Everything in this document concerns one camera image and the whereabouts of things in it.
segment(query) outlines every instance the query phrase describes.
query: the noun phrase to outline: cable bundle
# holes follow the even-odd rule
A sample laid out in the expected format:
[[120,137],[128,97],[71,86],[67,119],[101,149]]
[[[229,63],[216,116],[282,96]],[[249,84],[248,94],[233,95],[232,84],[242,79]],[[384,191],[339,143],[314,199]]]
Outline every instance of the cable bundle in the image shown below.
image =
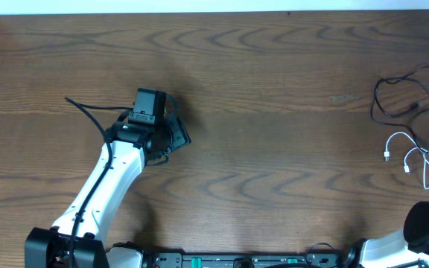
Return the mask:
[[425,148],[423,148],[423,147],[420,147],[420,145],[419,145],[419,143],[418,143],[418,141],[417,141],[417,134],[413,131],[413,129],[410,127],[410,126],[408,126],[408,125],[406,125],[406,124],[394,124],[394,123],[389,123],[389,122],[383,122],[383,121],[378,121],[378,120],[376,120],[375,118],[374,118],[374,116],[373,116],[373,110],[374,110],[374,107],[375,107],[375,105],[377,105],[377,107],[388,117],[388,118],[398,118],[398,117],[401,117],[401,116],[403,116],[403,115],[406,115],[406,114],[408,114],[408,113],[410,113],[410,112],[412,112],[414,109],[416,109],[416,108],[418,108],[419,107],[419,105],[417,104],[417,103],[414,103],[414,104],[412,104],[412,105],[410,105],[410,107],[407,109],[407,110],[405,110],[405,111],[403,111],[403,112],[400,112],[400,113],[397,113],[397,114],[391,114],[391,113],[389,113],[389,112],[387,112],[381,105],[380,105],[380,101],[378,100],[378,97],[377,97],[377,94],[378,94],[378,87],[382,84],[382,83],[387,83],[387,84],[390,84],[390,85],[394,85],[394,84],[397,84],[397,83],[400,83],[400,82],[402,82],[402,81],[408,81],[408,82],[412,82],[412,83],[416,83],[416,84],[418,84],[419,86],[421,86],[423,89],[424,89],[424,91],[428,94],[428,96],[429,96],[429,87],[425,84],[425,83],[423,83],[423,82],[421,82],[421,81],[419,81],[419,80],[417,80],[417,79],[414,79],[414,78],[412,78],[411,76],[412,75],[414,75],[416,72],[418,72],[418,71],[421,71],[421,70],[424,70],[424,69],[429,69],[429,64],[427,64],[427,65],[424,65],[424,66],[420,66],[419,68],[417,68],[415,71],[412,71],[412,72],[410,72],[410,73],[408,73],[408,74],[406,74],[406,75],[404,75],[404,76],[400,76],[400,77],[388,77],[388,78],[381,78],[380,80],[378,80],[377,81],[377,84],[376,84],[376,86],[375,86],[375,90],[374,90],[374,97],[373,97],[373,101],[372,101],[372,105],[371,105],[371,108],[370,108],[370,118],[375,122],[375,123],[377,123],[377,124],[382,124],[382,125],[387,125],[387,126],[394,126],[394,127],[404,127],[404,128],[406,128],[407,130],[408,130],[408,132],[410,132],[410,135],[408,135],[407,133],[405,133],[405,132],[396,132],[396,133],[393,133],[389,138],[388,138],[388,140],[387,140],[387,143],[385,144],[385,152],[384,152],[384,157],[385,157],[385,161],[388,161],[389,159],[390,159],[390,152],[388,151],[388,145],[389,145],[389,143],[390,143],[390,140],[394,137],[394,136],[396,136],[396,135],[400,135],[400,134],[402,134],[402,135],[405,135],[406,137],[408,137],[408,139],[413,143],[413,145],[415,146],[415,147],[413,147],[413,148],[411,148],[408,152],[407,152],[407,154],[405,155],[405,157],[404,157],[404,171],[405,171],[405,173],[410,173],[410,168],[408,167],[408,164],[407,164],[407,159],[408,159],[408,156],[413,152],[413,151],[415,151],[415,150],[418,150],[421,154],[422,154],[422,156],[423,156],[423,188],[425,189],[425,190],[429,190],[429,186],[427,186],[426,185],[426,167],[427,167],[427,165],[429,165],[429,161],[428,161],[428,157],[429,157],[429,149],[428,150],[426,150]]

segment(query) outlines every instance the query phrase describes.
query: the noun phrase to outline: wood grain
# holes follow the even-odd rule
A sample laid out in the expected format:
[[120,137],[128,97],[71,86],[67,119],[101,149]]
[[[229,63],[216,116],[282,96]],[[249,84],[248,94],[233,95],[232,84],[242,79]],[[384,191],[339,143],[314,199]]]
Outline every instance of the wood grain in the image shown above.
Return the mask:
[[[23,265],[29,231],[64,212],[100,153],[64,96],[130,105],[141,86],[175,96],[194,142],[144,170],[107,244],[295,252],[393,232],[429,191],[419,156],[403,173],[406,141],[384,162],[398,129],[369,104],[380,76],[420,62],[429,11],[0,16],[0,267]],[[409,85],[381,98],[429,105]]]

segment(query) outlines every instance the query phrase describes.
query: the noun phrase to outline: white cable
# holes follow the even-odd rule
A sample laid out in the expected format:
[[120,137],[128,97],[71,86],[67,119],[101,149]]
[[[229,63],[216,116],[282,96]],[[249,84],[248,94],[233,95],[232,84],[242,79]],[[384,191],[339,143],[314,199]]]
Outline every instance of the white cable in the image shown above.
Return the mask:
[[404,159],[403,159],[403,163],[404,163],[404,171],[405,171],[405,173],[410,173],[410,168],[408,167],[408,164],[407,164],[407,158],[408,158],[408,156],[414,151],[414,150],[419,150],[420,151],[420,153],[422,154],[422,156],[423,156],[423,188],[425,189],[425,190],[429,190],[429,186],[426,186],[426,164],[428,164],[429,165],[429,161],[427,160],[427,156],[426,156],[426,154],[428,154],[429,155],[429,153],[424,153],[424,152],[426,152],[426,149],[424,149],[424,148],[421,148],[421,147],[418,147],[418,146],[416,146],[416,143],[415,143],[415,141],[407,134],[407,133],[405,133],[405,132],[396,132],[396,133],[393,133],[388,139],[387,139],[387,143],[385,144],[385,152],[384,152],[384,157],[385,157],[385,161],[388,161],[389,160],[389,158],[390,158],[390,152],[388,151],[388,144],[390,143],[390,140],[394,137],[394,136],[396,136],[396,135],[399,135],[399,134],[402,134],[402,135],[405,135],[408,139],[410,139],[410,141],[415,145],[415,147],[414,148],[412,148],[412,149],[410,149],[409,151],[408,151],[408,153],[405,155],[405,157],[404,157]]
[[423,188],[425,190],[429,190],[429,186],[426,187],[426,156],[424,153],[422,155],[423,155],[423,160],[424,160],[423,161]]
[[[403,159],[405,173],[410,173],[410,168],[407,165],[407,158],[410,155],[410,153],[413,152],[414,150],[419,150],[419,148],[417,147],[411,148]],[[426,153],[422,153],[422,156],[423,156],[423,188],[425,190],[429,190],[429,186],[428,187],[426,186]]]

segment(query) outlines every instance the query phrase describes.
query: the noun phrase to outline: black cable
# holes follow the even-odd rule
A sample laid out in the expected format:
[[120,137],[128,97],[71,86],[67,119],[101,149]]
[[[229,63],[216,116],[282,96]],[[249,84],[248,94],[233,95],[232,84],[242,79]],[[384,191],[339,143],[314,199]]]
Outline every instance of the black cable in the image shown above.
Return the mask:
[[412,268],[412,267],[429,268],[429,264],[426,261],[418,259],[417,261],[413,261],[408,264],[400,264],[392,268]]
[[122,122],[130,114],[130,110],[123,111],[117,118],[117,121]]
[[310,267],[318,267],[318,266],[314,266],[314,265],[312,265],[312,262],[310,262],[310,261],[307,259],[307,255],[309,254],[309,252],[311,252],[311,251],[312,251],[312,249],[315,249],[315,248],[316,248],[316,247],[318,247],[318,246],[328,246],[329,248],[331,248],[332,250],[334,250],[334,248],[333,248],[331,245],[329,245],[328,243],[324,243],[324,242],[319,242],[319,243],[315,243],[314,245],[312,245],[312,246],[308,249],[308,251],[306,251],[306,252],[305,252],[305,254],[304,254],[305,263],[307,263]]
[[373,108],[375,106],[375,104],[377,104],[378,108],[388,117],[388,118],[395,118],[401,115],[405,115],[408,112],[410,112],[412,109],[414,109],[414,105],[410,106],[410,108],[407,111],[401,112],[397,115],[393,115],[391,113],[388,113],[381,105],[380,105],[380,101],[378,100],[378,87],[382,84],[382,83],[387,83],[390,85],[395,85],[397,83],[400,83],[401,81],[409,81],[412,83],[416,83],[419,86],[421,86],[429,95],[429,87],[418,81],[417,79],[413,79],[410,78],[410,76],[412,76],[413,74],[415,74],[418,71],[421,71],[422,69],[426,69],[429,68],[429,64],[418,67],[415,71],[412,71],[406,75],[400,76],[400,77],[386,77],[386,78],[381,78],[377,81],[376,85],[375,85],[375,89],[374,89],[374,93],[373,93],[373,100],[372,100],[372,105],[370,107],[370,118],[377,124],[382,124],[382,125],[387,125],[387,126],[393,126],[393,127],[404,127],[406,128],[412,135],[413,140],[415,141],[415,145],[418,147],[418,149],[423,152],[423,153],[429,153],[429,150],[423,150],[418,143],[418,136],[417,134],[413,131],[413,129],[406,125],[406,124],[395,124],[395,123],[388,123],[388,122],[383,122],[383,121],[378,121],[374,118],[373,116]]
[[97,120],[89,113],[87,112],[83,106],[80,103],[77,103],[73,101],[71,98],[66,97],[66,101],[71,103],[72,105],[76,106],[80,111],[82,111],[87,117],[94,123],[94,125],[98,128],[98,130],[101,132],[102,136],[104,137],[104,142],[107,146],[107,151],[109,153],[109,158],[107,159],[107,163],[105,164],[104,169],[102,170],[101,175],[98,177],[98,179],[95,181],[94,186],[90,189],[89,193],[87,194],[85,200],[82,202],[82,205],[80,205],[79,212],[75,215],[75,221],[74,225],[72,226],[72,233],[71,233],[71,239],[69,241],[69,268],[74,267],[74,243],[75,243],[75,237],[77,234],[77,228],[79,227],[80,220],[82,220],[82,215],[86,210],[86,206],[90,201],[90,198],[95,193],[95,190],[102,182],[102,179],[104,178],[107,171],[112,166],[112,148],[110,147],[109,143],[109,137],[107,137],[107,134],[105,133],[102,126],[97,122]]
[[93,106],[93,105],[87,105],[87,104],[82,104],[82,103],[77,103],[80,106],[84,107],[84,108],[88,108],[88,109],[106,109],[106,110],[111,110],[111,109],[128,109],[128,110],[133,110],[133,107],[123,107],[123,106],[115,106],[115,107],[100,107],[100,106]]
[[166,164],[166,163],[168,163],[168,161],[170,161],[170,156],[168,155],[168,153],[167,152],[162,152],[162,156],[164,156],[165,157],[165,160],[162,160],[162,161],[160,161],[160,162],[157,162],[157,163],[155,163],[155,164],[145,164],[145,166],[146,167],[155,167],[155,166],[157,166],[157,165],[163,165],[163,164]]

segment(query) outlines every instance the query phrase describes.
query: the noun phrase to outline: black camera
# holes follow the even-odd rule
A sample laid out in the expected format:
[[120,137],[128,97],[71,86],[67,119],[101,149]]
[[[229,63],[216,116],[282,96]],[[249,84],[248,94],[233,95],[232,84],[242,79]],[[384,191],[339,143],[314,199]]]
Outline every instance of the black camera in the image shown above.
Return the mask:
[[[173,109],[167,113],[166,100]],[[143,148],[145,164],[165,157],[191,143],[183,122],[177,116],[177,103],[170,95],[152,89],[138,89],[133,111],[122,112],[118,120],[106,130],[111,141],[131,142]]]

